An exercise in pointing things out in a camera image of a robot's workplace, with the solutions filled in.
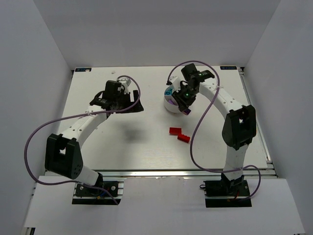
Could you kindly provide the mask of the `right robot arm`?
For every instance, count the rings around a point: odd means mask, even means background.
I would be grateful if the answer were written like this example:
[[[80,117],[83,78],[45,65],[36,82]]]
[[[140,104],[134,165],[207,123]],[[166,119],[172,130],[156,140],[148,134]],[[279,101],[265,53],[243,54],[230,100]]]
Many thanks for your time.
[[[222,86],[218,73],[210,67],[199,71],[196,61],[183,62],[183,78],[169,75],[167,85],[172,88],[172,99],[178,110],[188,115],[189,107],[198,94],[206,97],[224,118],[222,138],[227,146],[226,161],[221,178],[230,185],[243,181],[246,151],[256,136],[256,111],[252,105],[243,105]]]

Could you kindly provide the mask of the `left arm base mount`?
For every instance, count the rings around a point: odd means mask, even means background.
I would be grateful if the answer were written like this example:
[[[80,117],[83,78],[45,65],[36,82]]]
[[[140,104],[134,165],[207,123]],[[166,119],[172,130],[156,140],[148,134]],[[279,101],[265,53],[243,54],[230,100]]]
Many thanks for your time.
[[[72,204],[73,205],[113,205],[117,206],[123,195],[123,180],[104,180],[104,192],[100,189],[85,187],[83,184],[76,184]]]

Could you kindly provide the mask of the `white round divided container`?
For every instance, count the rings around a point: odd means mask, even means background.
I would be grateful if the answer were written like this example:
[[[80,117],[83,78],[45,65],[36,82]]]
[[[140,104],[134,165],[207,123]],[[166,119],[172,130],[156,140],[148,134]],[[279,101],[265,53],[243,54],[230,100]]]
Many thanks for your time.
[[[166,88],[166,90],[164,91],[163,104],[167,111],[174,113],[174,114],[178,114],[180,113],[180,110],[179,110],[179,106],[177,102],[172,96],[173,91],[174,91],[173,86],[169,86]]]

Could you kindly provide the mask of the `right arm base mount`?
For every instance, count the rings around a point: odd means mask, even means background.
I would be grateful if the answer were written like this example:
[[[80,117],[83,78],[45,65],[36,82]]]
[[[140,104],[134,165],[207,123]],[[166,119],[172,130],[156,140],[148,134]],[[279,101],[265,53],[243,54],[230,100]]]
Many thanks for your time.
[[[204,181],[199,188],[204,191],[207,208],[250,208],[252,207],[247,180],[228,188],[223,180]]]

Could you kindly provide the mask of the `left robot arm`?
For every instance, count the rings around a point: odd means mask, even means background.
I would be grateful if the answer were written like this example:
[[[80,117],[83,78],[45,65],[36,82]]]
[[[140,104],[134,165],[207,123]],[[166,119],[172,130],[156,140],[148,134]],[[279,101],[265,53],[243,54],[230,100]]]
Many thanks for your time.
[[[87,110],[65,131],[47,138],[45,169],[68,179],[102,188],[102,175],[83,163],[81,147],[94,130],[113,113],[138,113],[144,109],[140,103],[140,90],[129,91],[134,80],[120,76],[106,82]]]

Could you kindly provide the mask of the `teal lego brick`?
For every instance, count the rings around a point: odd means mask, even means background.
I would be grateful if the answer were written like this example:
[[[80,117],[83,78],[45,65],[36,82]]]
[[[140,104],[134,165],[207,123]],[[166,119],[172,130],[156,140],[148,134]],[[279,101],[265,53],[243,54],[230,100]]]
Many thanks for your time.
[[[167,96],[167,95],[169,95],[169,96],[171,96],[172,95],[172,89],[169,89],[169,90],[166,90],[165,92],[164,92],[164,95],[165,96]]]

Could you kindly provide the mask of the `red stepped lego brick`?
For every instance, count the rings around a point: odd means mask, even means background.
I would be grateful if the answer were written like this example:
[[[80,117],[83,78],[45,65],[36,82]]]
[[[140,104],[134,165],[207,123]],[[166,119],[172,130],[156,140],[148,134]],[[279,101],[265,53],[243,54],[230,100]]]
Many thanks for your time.
[[[190,142],[190,137],[184,134],[178,134],[177,135],[177,139],[180,141],[183,141],[185,143],[189,143]]]

